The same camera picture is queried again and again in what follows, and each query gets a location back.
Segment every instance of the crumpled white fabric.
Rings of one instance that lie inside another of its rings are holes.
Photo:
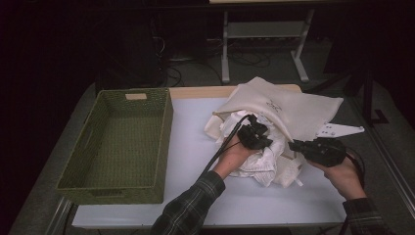
[[[274,155],[276,171],[272,182],[288,187],[297,179],[305,163],[303,155],[291,151],[288,142],[314,139],[318,129],[335,116],[342,101],[342,98],[290,91],[255,77],[248,83],[238,85],[227,102],[213,112],[205,126],[205,133],[218,140],[222,135],[220,126],[235,112],[247,111],[266,117],[285,136],[283,153]]]

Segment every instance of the basket handle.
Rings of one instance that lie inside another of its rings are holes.
[[[94,198],[125,198],[123,190],[119,189],[95,189],[89,193]]]
[[[125,94],[125,99],[127,99],[127,100],[147,100],[147,94],[146,93]]]

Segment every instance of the floor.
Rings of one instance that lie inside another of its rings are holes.
[[[295,66],[292,62],[290,50],[293,49],[296,45],[296,41],[274,41],[274,42],[255,42],[260,43],[260,47],[252,47],[251,42],[244,41],[235,41],[232,45],[232,54],[230,56],[230,85],[236,85],[239,83],[244,83],[254,78],[255,76],[260,76],[266,80],[273,83],[293,83],[301,87],[302,90],[314,87],[321,82],[324,82],[326,79],[334,76],[334,74],[325,74],[323,73],[324,65],[327,60],[328,53],[331,48],[330,40],[322,41],[309,41],[306,43],[301,59],[305,66],[310,81],[308,83],[300,82],[298,74],[296,72]],[[207,57],[205,60],[197,61],[188,58],[185,53],[178,52],[174,58],[171,59],[169,63],[168,80],[166,81],[166,86],[216,86],[222,85],[220,81],[220,44],[217,44],[216,47],[212,47],[211,56]],[[330,94],[342,94],[342,89],[347,78],[341,80],[335,85],[326,89],[323,93],[325,95]],[[84,96],[89,96],[93,92],[94,86],[91,84],[91,87],[85,91]],[[357,109],[362,102],[362,91],[352,99],[353,104],[356,105]],[[80,100],[78,106],[82,105],[84,100]],[[376,195],[376,202],[379,203],[379,209],[382,214],[386,217],[387,223],[392,227],[392,230],[395,230],[398,234],[414,234],[415,224],[413,219],[413,214],[410,213],[409,209],[405,207],[401,198],[404,198],[404,193],[399,191],[394,184],[393,179],[395,177],[402,177],[405,179],[405,185],[407,186],[406,191],[409,194],[409,198],[413,198],[413,190],[415,189],[415,174],[411,166],[415,165],[415,131],[408,124],[405,118],[400,114],[399,110],[394,106],[392,97],[389,95],[389,92],[378,83],[374,84],[374,95],[373,95],[373,109],[381,110],[387,117],[388,124],[378,124],[370,130],[374,133],[374,136],[379,137],[381,144],[379,148],[384,148],[387,156],[388,153],[393,155],[393,166],[399,170],[400,176],[393,174],[382,174],[379,171],[380,167],[385,167],[385,165],[390,165],[391,162],[379,160],[370,167],[372,172],[368,177],[370,177],[369,182],[372,184],[369,186],[368,190]],[[69,132],[69,138],[71,140],[75,139],[79,130],[67,129],[66,132]],[[52,156],[59,155],[60,151],[63,151],[64,148],[70,148],[70,146],[64,146],[65,140],[60,140],[57,144],[54,153]],[[364,144],[358,146],[359,149],[362,149],[364,152]],[[54,159],[51,156],[51,160],[45,166],[43,176],[41,175],[38,179],[38,187],[47,188],[48,194],[54,194],[51,190],[51,182],[56,182],[54,180],[43,179],[46,175],[51,174],[49,171],[54,171],[52,168],[60,169],[63,167],[62,163],[58,161],[54,162]],[[32,192],[33,199],[36,202],[42,202],[41,199],[43,196]],[[393,205],[390,202],[390,199],[395,200]],[[18,217],[17,222],[15,222],[14,227],[10,234],[28,234],[27,231],[32,231],[31,234],[44,234],[44,231],[50,231],[49,224],[51,218],[55,218],[53,215],[56,210],[57,196],[53,195],[52,200],[49,201],[49,209],[39,209],[42,203],[31,203],[26,202],[26,205],[21,212],[20,217]],[[74,228],[70,225],[71,220],[76,212],[76,206],[70,210],[69,215],[62,220],[64,223],[61,224],[55,231],[56,234],[148,234],[147,230],[85,230],[82,228]],[[293,235],[297,234],[338,234],[341,229],[341,226],[335,227],[291,227],[290,233]],[[290,234],[286,233],[286,230],[273,230],[269,234]]]

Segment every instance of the shelf leg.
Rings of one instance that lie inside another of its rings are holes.
[[[300,76],[300,80],[302,82],[308,82],[308,75],[305,72],[304,66],[302,65],[302,61],[301,61],[301,52],[302,52],[302,48],[304,47],[304,43],[305,43],[305,39],[307,38],[308,35],[308,30],[310,29],[310,25],[311,25],[311,20],[312,17],[314,15],[314,9],[310,9],[308,10],[307,13],[307,18],[305,19],[304,25],[302,27],[301,30],[301,36],[300,36],[300,44],[297,47],[297,49],[295,51],[291,52],[291,55],[293,57],[294,60],[294,64],[296,65],[297,71],[299,73]]]
[[[231,82],[228,64],[228,12],[223,16],[223,52],[222,52],[222,82]]]

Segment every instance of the table surface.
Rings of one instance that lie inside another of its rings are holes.
[[[280,85],[300,91],[296,85]],[[159,205],[79,206],[72,225],[83,228],[148,228],[172,199],[198,178],[217,146],[204,134],[211,112],[226,102],[235,87],[171,88],[171,129],[164,202]],[[205,227],[287,226],[333,224],[346,214],[332,184],[322,171],[303,167],[299,179],[288,188],[263,187],[253,178],[228,177],[226,190],[210,208]]]

